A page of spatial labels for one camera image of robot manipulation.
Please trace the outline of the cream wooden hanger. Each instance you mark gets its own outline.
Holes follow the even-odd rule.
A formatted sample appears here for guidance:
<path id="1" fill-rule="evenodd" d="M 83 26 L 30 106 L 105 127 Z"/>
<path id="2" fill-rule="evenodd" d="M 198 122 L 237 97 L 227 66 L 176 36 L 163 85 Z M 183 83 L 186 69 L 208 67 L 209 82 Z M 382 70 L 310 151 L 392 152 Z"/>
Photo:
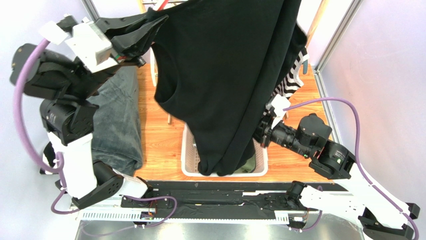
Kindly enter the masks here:
<path id="1" fill-rule="evenodd" d="M 150 50 L 150 75 L 152 84 L 154 87 L 156 87 L 158 84 L 158 66 L 154 51 L 152 49 Z"/>

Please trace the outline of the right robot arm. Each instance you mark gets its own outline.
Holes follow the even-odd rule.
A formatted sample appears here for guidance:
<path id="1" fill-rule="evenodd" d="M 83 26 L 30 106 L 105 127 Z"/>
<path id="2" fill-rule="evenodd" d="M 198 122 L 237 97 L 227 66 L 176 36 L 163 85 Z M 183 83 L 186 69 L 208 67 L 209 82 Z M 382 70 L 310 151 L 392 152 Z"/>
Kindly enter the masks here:
<path id="1" fill-rule="evenodd" d="M 264 148 L 275 143 L 303 156 L 315 173 L 342 186 L 353 197 L 344 200 L 294 181 L 286 192 L 290 201 L 352 222 L 372 240 L 419 239 L 415 219 L 420 207 L 397 200 L 382 190 L 353 153 L 330 140 L 331 133 L 332 128 L 314 113 L 303 117 L 297 128 L 268 113 L 257 125 L 254 138 Z"/>

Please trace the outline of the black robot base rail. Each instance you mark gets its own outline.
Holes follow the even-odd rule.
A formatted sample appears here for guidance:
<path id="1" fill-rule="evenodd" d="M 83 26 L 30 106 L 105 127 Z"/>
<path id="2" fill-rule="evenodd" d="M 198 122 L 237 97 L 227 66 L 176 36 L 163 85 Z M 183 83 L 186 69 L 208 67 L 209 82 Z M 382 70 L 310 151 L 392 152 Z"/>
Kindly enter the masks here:
<path id="1" fill-rule="evenodd" d="M 303 206 L 302 183 L 150 181 L 140 200 L 120 194 L 118 207 L 138 210 L 135 224 L 143 220 L 245 221 L 276 220 L 279 212 L 306 216 L 314 209 Z"/>

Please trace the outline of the green tank top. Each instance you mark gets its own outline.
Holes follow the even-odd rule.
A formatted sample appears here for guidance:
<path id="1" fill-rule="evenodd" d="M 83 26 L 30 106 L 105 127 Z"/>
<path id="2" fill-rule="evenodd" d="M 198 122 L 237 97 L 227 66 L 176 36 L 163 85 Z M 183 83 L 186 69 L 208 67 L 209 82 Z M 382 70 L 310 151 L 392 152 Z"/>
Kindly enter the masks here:
<path id="1" fill-rule="evenodd" d="M 235 174 L 248 174 L 252 173 L 256 169 L 256 156 L 253 155 L 251 158 L 249 158 L 246 163 L 234 171 Z"/>

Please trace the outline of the pink plastic hanger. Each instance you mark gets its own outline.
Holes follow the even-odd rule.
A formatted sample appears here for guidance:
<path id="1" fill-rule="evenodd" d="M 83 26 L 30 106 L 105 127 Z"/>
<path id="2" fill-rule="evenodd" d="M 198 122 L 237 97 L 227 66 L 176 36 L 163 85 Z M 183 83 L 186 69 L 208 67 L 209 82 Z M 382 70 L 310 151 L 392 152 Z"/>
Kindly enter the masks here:
<path id="1" fill-rule="evenodd" d="M 166 5 L 168 4 L 169 0 L 158 0 L 158 2 L 154 6 L 155 11 L 161 11 L 163 10 Z"/>

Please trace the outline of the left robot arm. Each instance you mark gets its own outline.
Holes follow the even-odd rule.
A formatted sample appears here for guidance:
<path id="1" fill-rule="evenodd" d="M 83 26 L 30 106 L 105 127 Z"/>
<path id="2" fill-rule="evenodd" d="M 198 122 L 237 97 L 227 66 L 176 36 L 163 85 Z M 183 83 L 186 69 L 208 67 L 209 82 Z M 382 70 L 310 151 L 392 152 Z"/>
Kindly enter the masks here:
<path id="1" fill-rule="evenodd" d="M 58 173 L 56 186 L 80 210 L 107 199 L 140 199 L 150 190 L 140 177 L 93 160 L 96 104 L 89 102 L 121 67 L 142 66 L 168 16 L 142 13 L 78 22 L 72 15 L 48 22 L 40 44 L 26 43 L 14 53 L 10 82 L 15 87 L 13 117 L 19 138 L 43 169 Z M 40 116 L 55 151 L 57 166 L 45 164 L 33 149 L 23 121 L 22 97 L 41 98 Z"/>

